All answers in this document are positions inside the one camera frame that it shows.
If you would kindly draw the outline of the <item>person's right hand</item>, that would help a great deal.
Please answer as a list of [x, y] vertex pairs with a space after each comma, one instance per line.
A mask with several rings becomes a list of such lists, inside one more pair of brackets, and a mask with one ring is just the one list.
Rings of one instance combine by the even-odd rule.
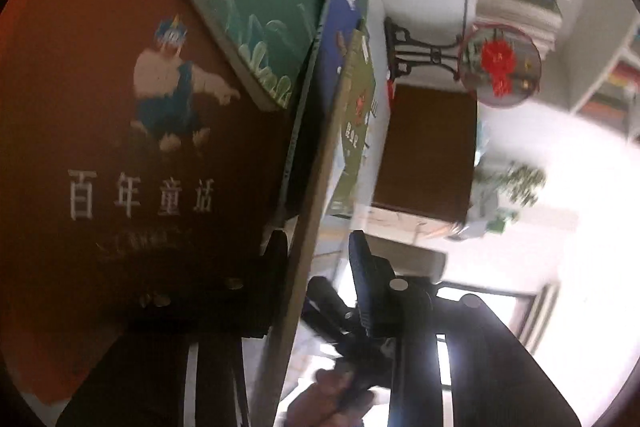
[[360, 426], [363, 416], [374, 406], [376, 395], [363, 390], [351, 403], [340, 407], [342, 394], [349, 388], [354, 371], [349, 364], [319, 369], [314, 382], [288, 407], [283, 425], [288, 427]]

